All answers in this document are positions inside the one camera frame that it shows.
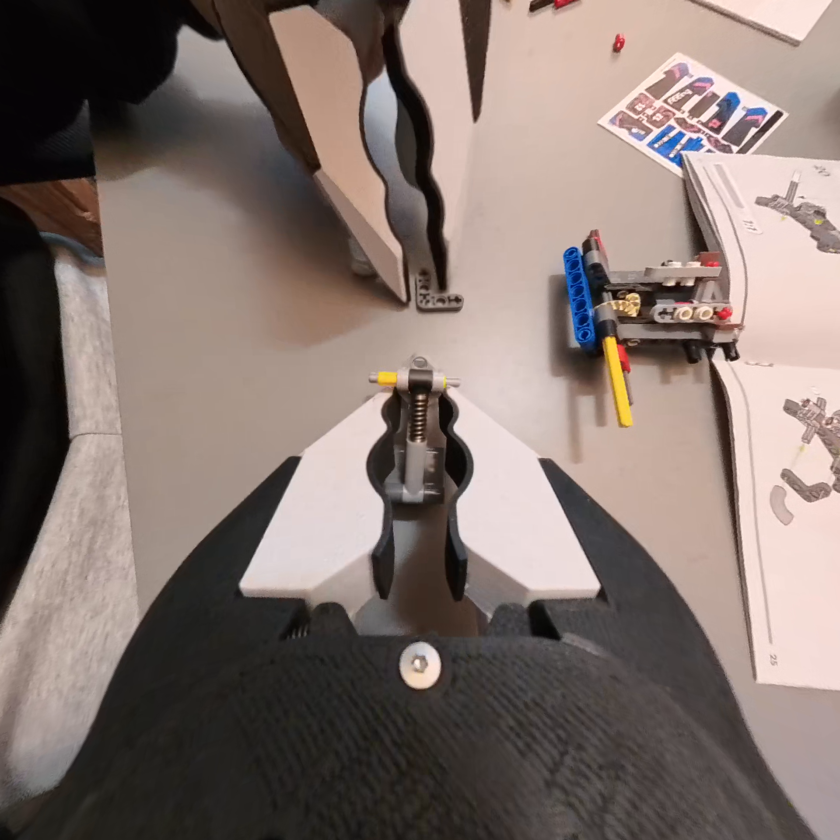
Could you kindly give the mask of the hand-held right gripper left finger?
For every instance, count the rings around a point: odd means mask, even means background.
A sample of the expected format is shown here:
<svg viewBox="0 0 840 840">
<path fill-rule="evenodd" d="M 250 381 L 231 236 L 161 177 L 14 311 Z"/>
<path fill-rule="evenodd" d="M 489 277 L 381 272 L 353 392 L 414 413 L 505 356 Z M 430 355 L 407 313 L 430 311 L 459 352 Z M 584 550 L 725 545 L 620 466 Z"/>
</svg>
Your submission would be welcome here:
<svg viewBox="0 0 840 840">
<path fill-rule="evenodd" d="M 247 597 L 304 602 L 385 600 L 393 532 L 368 458 L 389 431 L 378 392 L 308 446 L 239 582 Z"/>
</svg>

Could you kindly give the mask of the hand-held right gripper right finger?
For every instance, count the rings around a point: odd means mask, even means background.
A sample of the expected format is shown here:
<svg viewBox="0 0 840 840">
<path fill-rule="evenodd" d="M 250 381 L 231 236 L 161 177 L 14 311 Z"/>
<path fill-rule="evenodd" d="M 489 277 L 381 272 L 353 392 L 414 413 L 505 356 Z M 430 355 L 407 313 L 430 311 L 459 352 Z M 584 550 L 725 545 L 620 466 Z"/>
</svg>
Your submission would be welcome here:
<svg viewBox="0 0 840 840">
<path fill-rule="evenodd" d="M 601 584 L 541 458 L 464 395 L 445 398 L 445 569 L 455 600 L 596 597 Z"/>
</svg>

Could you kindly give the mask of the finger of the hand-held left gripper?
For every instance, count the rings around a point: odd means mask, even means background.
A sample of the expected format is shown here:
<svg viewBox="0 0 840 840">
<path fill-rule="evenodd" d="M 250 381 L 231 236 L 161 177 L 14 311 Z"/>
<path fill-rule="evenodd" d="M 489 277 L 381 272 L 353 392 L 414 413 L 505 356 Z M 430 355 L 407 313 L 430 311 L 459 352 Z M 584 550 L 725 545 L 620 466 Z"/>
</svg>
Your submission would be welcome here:
<svg viewBox="0 0 840 840">
<path fill-rule="evenodd" d="M 459 1 L 472 119 L 477 123 L 484 95 L 491 1 Z"/>
<path fill-rule="evenodd" d="M 351 240 L 392 294 L 411 299 L 410 256 L 389 209 L 389 185 L 364 130 L 382 73 L 413 148 L 397 149 L 426 207 L 431 266 L 448 292 L 452 268 L 452 3 L 197 2 L 308 169 Z"/>
</svg>

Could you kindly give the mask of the grey lego shock absorber assembly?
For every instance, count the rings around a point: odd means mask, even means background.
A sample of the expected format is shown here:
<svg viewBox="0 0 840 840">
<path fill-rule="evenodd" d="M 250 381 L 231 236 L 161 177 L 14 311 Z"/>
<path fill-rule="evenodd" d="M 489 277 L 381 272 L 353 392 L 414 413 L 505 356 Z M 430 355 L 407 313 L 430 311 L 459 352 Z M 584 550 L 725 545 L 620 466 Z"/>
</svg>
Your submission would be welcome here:
<svg viewBox="0 0 840 840">
<path fill-rule="evenodd" d="M 377 458 L 389 501 L 411 506 L 442 503 L 445 497 L 446 446 L 436 446 L 439 399 L 459 387 L 427 357 L 416 354 L 396 371 L 374 371 L 369 383 L 390 390 L 383 407 L 388 426 Z"/>
</svg>

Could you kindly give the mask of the dark grey L-shaped lego piece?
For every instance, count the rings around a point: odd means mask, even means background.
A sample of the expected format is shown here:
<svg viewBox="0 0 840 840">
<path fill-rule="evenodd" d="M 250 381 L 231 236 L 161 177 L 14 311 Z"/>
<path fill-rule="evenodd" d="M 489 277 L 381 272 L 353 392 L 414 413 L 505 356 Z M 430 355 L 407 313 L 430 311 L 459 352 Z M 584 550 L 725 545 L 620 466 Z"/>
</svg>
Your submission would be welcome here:
<svg viewBox="0 0 840 840">
<path fill-rule="evenodd" d="M 414 301 L 416 310 L 421 313 L 460 312 L 465 303 L 462 295 L 441 290 L 427 269 L 420 269 L 415 274 Z"/>
</svg>

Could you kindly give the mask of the person's left forearm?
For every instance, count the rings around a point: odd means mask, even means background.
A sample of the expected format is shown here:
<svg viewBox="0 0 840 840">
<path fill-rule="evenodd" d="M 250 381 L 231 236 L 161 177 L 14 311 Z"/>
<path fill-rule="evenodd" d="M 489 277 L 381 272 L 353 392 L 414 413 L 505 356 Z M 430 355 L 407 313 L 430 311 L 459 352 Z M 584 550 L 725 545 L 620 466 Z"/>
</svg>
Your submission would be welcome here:
<svg viewBox="0 0 840 840">
<path fill-rule="evenodd" d="M 95 174 L 91 112 L 143 102 L 181 30 L 221 39 L 211 2 L 2 1 L 2 185 Z"/>
</svg>

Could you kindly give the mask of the lego sticker sheet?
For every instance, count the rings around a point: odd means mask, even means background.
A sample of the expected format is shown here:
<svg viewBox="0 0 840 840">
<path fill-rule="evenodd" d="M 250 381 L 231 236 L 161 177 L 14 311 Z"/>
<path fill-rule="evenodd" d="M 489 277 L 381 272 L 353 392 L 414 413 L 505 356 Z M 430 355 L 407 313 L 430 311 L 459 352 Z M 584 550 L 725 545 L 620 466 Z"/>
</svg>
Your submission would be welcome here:
<svg viewBox="0 0 840 840">
<path fill-rule="evenodd" d="M 682 177 L 685 154 L 752 154 L 788 117 L 782 107 L 676 53 L 597 125 Z"/>
</svg>

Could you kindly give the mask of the partly built lego chassis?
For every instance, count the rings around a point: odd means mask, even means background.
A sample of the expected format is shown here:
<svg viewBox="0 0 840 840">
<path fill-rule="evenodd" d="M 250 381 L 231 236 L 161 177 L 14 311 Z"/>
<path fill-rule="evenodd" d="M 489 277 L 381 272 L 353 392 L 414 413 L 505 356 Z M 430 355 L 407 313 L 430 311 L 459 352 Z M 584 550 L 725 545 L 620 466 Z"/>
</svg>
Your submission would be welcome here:
<svg viewBox="0 0 840 840">
<path fill-rule="evenodd" d="M 742 324 L 718 252 L 613 270 L 602 236 L 593 229 L 581 245 L 567 248 L 562 260 L 570 346 L 602 361 L 619 427 L 634 424 L 630 349 L 673 345 L 689 364 L 715 353 L 727 362 L 740 360 Z"/>
</svg>

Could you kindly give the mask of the person's grey trousers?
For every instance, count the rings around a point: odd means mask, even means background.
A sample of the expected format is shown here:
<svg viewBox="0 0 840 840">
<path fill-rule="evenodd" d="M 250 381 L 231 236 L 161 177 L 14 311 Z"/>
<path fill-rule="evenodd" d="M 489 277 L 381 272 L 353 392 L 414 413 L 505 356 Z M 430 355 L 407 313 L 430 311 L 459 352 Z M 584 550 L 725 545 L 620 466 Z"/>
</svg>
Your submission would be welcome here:
<svg viewBox="0 0 840 840">
<path fill-rule="evenodd" d="M 104 260 L 48 234 L 69 449 L 2 619 L 2 810 L 76 758 L 140 620 Z"/>
</svg>

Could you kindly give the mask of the open instruction manual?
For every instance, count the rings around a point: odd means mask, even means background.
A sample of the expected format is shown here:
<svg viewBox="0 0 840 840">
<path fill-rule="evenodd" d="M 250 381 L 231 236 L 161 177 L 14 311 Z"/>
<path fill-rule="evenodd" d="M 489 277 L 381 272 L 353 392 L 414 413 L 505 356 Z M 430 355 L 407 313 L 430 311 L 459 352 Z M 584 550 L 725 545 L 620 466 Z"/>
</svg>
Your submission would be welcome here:
<svg viewBox="0 0 840 840">
<path fill-rule="evenodd" d="M 689 153 L 739 359 L 728 409 L 738 546 L 760 684 L 839 688 L 839 163 Z"/>
</svg>

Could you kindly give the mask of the small white instruction booklet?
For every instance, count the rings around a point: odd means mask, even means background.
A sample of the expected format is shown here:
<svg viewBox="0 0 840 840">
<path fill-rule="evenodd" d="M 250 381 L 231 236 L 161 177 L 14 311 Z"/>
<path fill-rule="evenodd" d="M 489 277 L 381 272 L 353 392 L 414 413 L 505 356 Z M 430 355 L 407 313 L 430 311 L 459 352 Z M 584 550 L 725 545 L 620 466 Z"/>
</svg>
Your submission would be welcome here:
<svg viewBox="0 0 840 840">
<path fill-rule="evenodd" d="M 799 46 L 832 1 L 695 1 L 694 4 Z"/>
</svg>

